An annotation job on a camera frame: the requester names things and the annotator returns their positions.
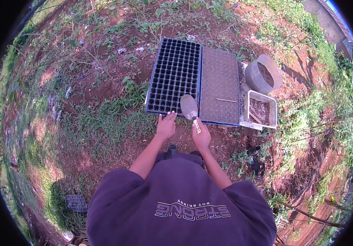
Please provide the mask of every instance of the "t-shirt sleeve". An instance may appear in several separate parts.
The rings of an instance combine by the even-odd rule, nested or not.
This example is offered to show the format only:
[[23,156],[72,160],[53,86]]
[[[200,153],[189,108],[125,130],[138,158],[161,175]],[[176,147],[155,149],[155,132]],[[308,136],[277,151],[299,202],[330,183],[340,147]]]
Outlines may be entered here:
[[255,233],[261,234],[260,245],[272,245],[276,237],[275,219],[256,186],[251,181],[242,181],[225,188],[224,192],[250,220]]
[[105,174],[89,204],[88,220],[91,219],[91,215],[96,214],[96,211],[105,210],[143,183],[144,179],[141,176],[124,168],[117,168]]

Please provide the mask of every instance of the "hand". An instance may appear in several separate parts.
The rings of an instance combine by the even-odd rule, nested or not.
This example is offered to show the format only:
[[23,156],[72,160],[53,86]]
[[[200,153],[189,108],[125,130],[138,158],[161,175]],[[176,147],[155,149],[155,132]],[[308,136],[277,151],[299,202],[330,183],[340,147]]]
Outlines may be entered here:
[[160,114],[156,135],[160,136],[164,141],[174,135],[176,117],[177,113],[175,111],[172,111],[172,113],[168,112],[164,119],[162,119],[162,115]]
[[211,141],[211,134],[208,128],[204,125],[199,118],[197,118],[197,123],[201,129],[201,133],[197,134],[196,126],[193,124],[193,140],[199,149],[199,152],[208,150],[209,142]]

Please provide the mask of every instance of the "trowel blade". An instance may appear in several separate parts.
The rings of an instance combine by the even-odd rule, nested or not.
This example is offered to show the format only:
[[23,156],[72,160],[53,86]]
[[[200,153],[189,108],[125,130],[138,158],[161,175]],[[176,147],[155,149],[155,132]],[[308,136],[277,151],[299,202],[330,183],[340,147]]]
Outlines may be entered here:
[[193,117],[198,116],[197,102],[189,94],[183,95],[181,97],[180,108],[182,110],[183,116],[185,116],[188,120],[192,120]]

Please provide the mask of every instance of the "white plastic tray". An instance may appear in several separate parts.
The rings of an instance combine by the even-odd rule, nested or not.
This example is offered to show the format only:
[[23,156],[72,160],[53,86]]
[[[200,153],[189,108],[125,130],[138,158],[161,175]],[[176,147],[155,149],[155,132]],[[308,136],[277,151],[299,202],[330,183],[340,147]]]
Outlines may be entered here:
[[[267,102],[269,103],[269,125],[262,125],[258,123],[254,123],[250,120],[250,98],[256,99],[257,101]],[[261,126],[276,129],[277,127],[277,102],[270,96],[261,94],[257,91],[249,90],[248,95],[245,96],[245,111],[244,111],[245,121]]]

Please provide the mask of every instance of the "wall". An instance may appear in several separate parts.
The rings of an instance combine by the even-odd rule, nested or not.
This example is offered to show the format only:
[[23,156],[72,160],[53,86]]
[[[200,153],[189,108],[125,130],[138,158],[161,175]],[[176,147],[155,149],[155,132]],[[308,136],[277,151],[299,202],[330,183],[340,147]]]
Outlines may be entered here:
[[351,38],[348,31],[343,25],[342,28],[344,31],[341,29],[338,22],[336,22],[334,17],[328,12],[321,2],[319,0],[306,0],[302,4],[307,12],[317,16],[320,27],[322,27],[325,31],[327,41],[336,44],[336,50],[342,50],[345,56],[350,58],[349,54],[351,54],[353,43],[349,42],[351,41]]

